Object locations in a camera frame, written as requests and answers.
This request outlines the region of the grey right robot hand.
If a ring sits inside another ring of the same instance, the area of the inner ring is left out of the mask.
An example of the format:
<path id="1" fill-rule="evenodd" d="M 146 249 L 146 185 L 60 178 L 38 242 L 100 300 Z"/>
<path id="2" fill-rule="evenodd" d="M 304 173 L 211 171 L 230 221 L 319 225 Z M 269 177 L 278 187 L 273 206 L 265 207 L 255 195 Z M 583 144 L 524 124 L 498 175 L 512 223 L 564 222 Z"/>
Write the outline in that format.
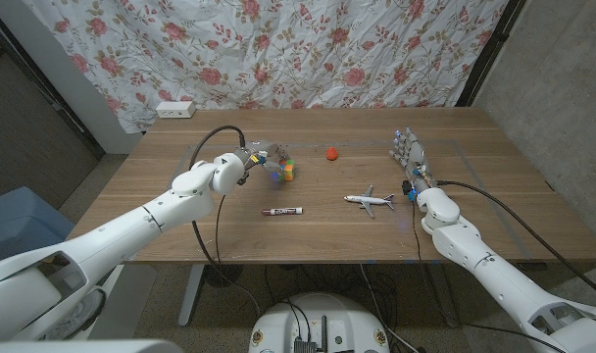
<path id="1" fill-rule="evenodd" d="M 423 191 L 437 187 L 437 181 L 430 172 L 424 148 L 412 130 L 407 126 L 395 134 L 394 149 L 389 154 L 403 167 L 407 177 L 402 183 L 403 194 L 414 201 Z"/>

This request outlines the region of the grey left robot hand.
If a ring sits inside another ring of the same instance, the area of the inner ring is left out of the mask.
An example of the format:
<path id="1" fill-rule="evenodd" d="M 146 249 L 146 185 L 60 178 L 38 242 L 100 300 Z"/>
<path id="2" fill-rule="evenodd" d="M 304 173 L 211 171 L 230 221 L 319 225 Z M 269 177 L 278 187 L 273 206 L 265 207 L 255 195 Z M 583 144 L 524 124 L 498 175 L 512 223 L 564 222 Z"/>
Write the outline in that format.
<path id="1" fill-rule="evenodd" d="M 289 160 L 288 153 L 280 145 L 265 140 L 247 142 L 234 154 L 244 165 L 245 177 L 248 177 L 249 170 L 255 166 L 261 166 L 266 172 L 272 174 L 284 175 L 285 167 L 281 161 Z"/>

